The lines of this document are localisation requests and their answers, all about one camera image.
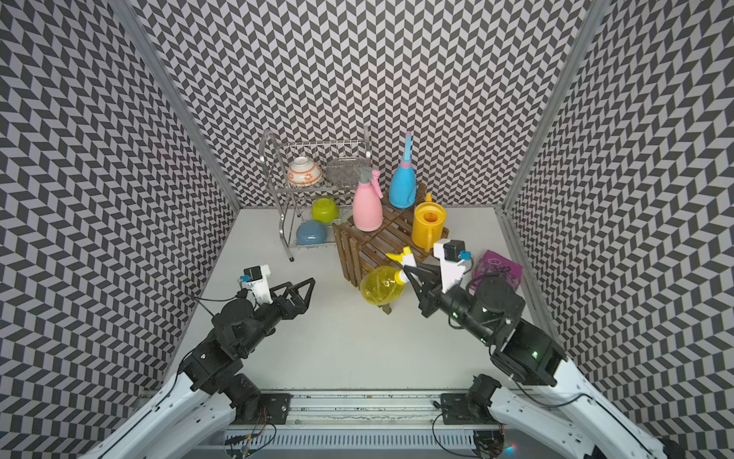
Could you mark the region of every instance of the yellow watering can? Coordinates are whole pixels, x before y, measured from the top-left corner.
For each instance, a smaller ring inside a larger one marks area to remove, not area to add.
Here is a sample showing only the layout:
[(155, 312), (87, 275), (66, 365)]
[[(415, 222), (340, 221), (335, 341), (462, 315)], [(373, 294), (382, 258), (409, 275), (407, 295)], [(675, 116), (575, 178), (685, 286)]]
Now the yellow watering can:
[(418, 204), (413, 219), (413, 242), (430, 252), (433, 244), (441, 239), (441, 231), (446, 221), (446, 209), (433, 202), (431, 193), (426, 194), (426, 202)]

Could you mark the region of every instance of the blue spray bottle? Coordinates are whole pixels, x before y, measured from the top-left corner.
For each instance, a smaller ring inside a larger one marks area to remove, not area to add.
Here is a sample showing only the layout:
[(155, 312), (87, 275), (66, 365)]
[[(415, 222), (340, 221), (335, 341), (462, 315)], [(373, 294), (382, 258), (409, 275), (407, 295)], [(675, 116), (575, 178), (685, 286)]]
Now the blue spray bottle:
[(390, 204), (398, 209), (407, 209), (415, 202), (415, 171), (410, 158), (410, 149), (413, 144), (413, 133), (408, 132), (405, 137), (405, 153), (400, 165), (393, 174), (390, 183)]

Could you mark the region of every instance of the yellow spray bottle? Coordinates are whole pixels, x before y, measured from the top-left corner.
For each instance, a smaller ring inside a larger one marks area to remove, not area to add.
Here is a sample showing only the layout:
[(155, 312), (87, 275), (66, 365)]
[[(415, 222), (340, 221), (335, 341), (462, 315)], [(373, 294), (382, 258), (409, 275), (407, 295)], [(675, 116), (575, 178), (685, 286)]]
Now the yellow spray bottle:
[[(404, 247), (403, 253), (388, 253), (387, 256), (400, 264), (415, 266), (415, 257), (410, 247)], [(362, 279), (360, 292), (367, 303), (379, 306), (389, 314), (392, 312), (390, 303), (400, 297), (406, 283), (408, 277), (403, 270), (393, 266), (380, 266)]]

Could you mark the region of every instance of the white patterned bowl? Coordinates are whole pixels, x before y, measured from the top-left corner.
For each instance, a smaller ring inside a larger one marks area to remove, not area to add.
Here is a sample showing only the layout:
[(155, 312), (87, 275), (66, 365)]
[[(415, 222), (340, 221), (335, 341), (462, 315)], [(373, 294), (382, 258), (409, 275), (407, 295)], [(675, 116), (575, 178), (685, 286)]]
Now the white patterned bowl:
[(288, 181), (295, 187), (310, 187), (324, 178), (321, 168), (311, 158), (299, 156), (288, 169)]

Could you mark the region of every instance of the green bowl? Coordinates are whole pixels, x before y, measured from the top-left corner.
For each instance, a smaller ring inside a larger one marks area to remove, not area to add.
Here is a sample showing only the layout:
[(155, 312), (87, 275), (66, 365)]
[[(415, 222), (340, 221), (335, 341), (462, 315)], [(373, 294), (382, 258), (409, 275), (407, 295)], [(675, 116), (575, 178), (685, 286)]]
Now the green bowl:
[(316, 200), (311, 207), (311, 218), (321, 223), (329, 223), (339, 216), (339, 208), (331, 198)]

